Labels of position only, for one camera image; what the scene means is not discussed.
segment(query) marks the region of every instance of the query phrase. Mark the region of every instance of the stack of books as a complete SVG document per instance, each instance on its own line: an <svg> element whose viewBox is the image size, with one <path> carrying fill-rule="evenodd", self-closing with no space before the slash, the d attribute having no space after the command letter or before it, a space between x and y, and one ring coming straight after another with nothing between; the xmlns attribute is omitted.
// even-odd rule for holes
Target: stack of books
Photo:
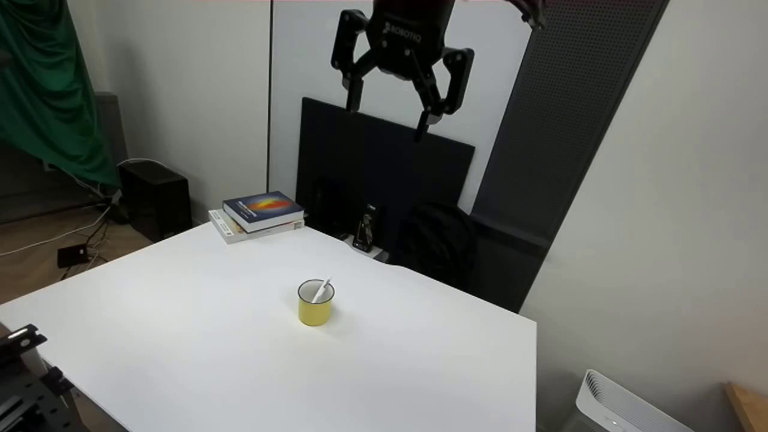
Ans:
<svg viewBox="0 0 768 432"><path fill-rule="evenodd" d="M305 226L305 208L280 191L225 199L221 208L211 208L208 215L225 243L241 243Z"/></svg>

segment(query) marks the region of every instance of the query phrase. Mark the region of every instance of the cup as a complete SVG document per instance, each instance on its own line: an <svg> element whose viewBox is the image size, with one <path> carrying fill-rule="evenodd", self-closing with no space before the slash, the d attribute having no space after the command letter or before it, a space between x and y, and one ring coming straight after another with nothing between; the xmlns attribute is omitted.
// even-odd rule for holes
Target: cup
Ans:
<svg viewBox="0 0 768 432"><path fill-rule="evenodd" d="M335 287L329 278L309 278L297 287L297 317L305 327L321 327L331 320Z"/></svg>

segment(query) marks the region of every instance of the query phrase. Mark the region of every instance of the white bin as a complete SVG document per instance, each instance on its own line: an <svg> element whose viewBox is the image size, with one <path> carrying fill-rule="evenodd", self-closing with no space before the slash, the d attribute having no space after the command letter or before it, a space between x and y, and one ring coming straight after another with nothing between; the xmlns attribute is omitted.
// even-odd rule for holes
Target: white bin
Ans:
<svg viewBox="0 0 768 432"><path fill-rule="evenodd" d="M583 374L576 407L563 432L694 432L595 369Z"/></svg>

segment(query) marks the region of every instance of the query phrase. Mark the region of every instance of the black bag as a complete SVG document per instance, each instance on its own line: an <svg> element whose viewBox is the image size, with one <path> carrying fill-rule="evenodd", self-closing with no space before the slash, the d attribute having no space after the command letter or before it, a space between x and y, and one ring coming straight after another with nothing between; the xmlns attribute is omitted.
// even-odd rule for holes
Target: black bag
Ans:
<svg viewBox="0 0 768 432"><path fill-rule="evenodd" d="M406 219L391 263L466 287L475 259L475 223L445 203L426 203Z"/></svg>

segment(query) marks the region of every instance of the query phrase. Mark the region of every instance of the green curtain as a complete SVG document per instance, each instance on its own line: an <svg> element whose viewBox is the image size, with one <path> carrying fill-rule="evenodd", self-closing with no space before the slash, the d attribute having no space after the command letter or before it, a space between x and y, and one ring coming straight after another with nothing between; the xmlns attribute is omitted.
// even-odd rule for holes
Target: green curtain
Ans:
<svg viewBox="0 0 768 432"><path fill-rule="evenodd" d="M117 185L64 0L0 0L0 143L59 171Z"/></svg>

